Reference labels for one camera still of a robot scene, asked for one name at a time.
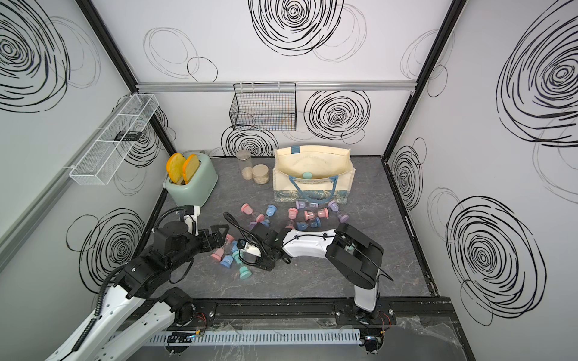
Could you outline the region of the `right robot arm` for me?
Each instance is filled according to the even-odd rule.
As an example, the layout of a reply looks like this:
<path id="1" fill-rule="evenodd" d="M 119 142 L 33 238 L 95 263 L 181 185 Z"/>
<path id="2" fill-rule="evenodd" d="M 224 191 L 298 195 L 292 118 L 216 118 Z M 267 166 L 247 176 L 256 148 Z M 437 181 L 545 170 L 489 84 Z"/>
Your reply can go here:
<path id="1" fill-rule="evenodd" d="M 338 320 L 354 325 L 382 325 L 379 317 L 379 279 L 393 278 L 382 268 L 384 249 L 348 223 L 332 230 L 310 232 L 284 228 L 276 232 L 262 224 L 239 241 L 244 263 L 272 271 L 278 261 L 287 264 L 299 257 L 328 261 L 354 287 L 351 302 L 334 309 Z"/>

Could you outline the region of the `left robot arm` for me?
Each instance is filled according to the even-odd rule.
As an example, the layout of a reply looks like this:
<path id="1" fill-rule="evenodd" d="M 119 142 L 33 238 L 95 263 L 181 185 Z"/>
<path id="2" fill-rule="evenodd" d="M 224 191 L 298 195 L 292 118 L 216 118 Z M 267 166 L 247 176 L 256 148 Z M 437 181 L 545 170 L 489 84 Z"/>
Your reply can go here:
<path id="1" fill-rule="evenodd" d="M 192 298 L 173 287 L 154 300 L 140 319 L 119 330 L 159 287 L 171 281 L 173 271 L 184 264 L 191 266 L 196 255 L 225 245 L 230 227 L 200 229 L 199 213 L 199 207 L 186 205 L 160 215 L 152 230 L 153 245 L 105 278 L 93 312 L 48 358 L 127 360 L 158 332 L 175 322 L 193 320 L 197 311 Z"/>

